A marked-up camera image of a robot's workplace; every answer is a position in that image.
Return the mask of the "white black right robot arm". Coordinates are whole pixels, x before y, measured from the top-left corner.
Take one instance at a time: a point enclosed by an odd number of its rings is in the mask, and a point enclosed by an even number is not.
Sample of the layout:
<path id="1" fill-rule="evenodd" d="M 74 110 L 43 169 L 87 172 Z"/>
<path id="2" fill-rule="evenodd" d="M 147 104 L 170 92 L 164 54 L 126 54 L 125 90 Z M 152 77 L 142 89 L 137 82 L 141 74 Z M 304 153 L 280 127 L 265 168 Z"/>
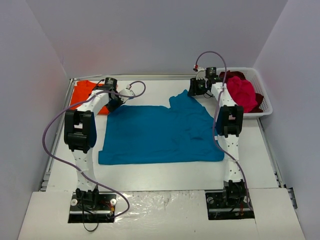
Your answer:
<path id="1" fill-rule="evenodd" d="M 247 193 L 246 180 L 239 165 L 239 137 L 243 127 L 244 108 L 238 105 L 219 78 L 216 67 L 194 66 L 190 79 L 190 97 L 209 95 L 217 100 L 213 117 L 213 143 L 224 153 L 225 173 L 222 202 L 229 207 L 241 201 Z"/>

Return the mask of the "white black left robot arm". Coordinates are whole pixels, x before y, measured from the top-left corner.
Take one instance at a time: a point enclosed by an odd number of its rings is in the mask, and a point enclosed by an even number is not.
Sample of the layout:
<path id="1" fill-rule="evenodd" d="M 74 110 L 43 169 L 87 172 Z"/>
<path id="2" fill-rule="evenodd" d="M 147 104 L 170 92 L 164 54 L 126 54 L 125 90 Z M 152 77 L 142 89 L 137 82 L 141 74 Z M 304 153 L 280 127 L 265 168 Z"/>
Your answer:
<path id="1" fill-rule="evenodd" d="M 86 100 L 65 112 L 64 142 L 72 152 L 77 171 L 75 194 L 89 209 L 101 203 L 93 166 L 93 147 L 97 142 L 95 117 L 104 107 L 111 112 L 127 100 L 118 95 L 117 83 L 115 78 L 107 77 L 103 85 L 93 88 Z"/>

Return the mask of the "teal blue t shirt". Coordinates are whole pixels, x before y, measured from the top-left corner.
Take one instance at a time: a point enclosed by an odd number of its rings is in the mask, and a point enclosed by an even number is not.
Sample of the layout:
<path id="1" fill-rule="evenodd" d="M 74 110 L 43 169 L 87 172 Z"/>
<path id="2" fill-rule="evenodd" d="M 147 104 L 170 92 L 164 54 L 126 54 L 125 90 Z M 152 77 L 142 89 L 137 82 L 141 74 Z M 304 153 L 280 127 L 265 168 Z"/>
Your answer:
<path id="1" fill-rule="evenodd" d="M 221 162 L 213 117 L 187 91 L 161 105 L 122 105 L 107 116 L 100 165 Z"/>

